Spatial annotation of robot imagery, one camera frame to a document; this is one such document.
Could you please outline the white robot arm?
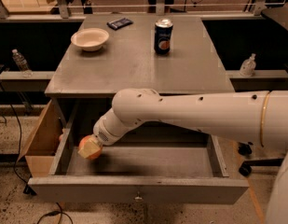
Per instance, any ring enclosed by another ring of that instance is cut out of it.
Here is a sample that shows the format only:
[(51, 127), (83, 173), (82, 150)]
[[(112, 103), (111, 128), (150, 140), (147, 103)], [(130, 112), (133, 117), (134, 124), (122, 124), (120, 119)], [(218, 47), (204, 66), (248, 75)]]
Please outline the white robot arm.
[(148, 121), (261, 147), (285, 147), (265, 224), (288, 224), (288, 91), (161, 96), (150, 89), (121, 90), (95, 123), (93, 134), (79, 143), (78, 154), (96, 159), (104, 146)]

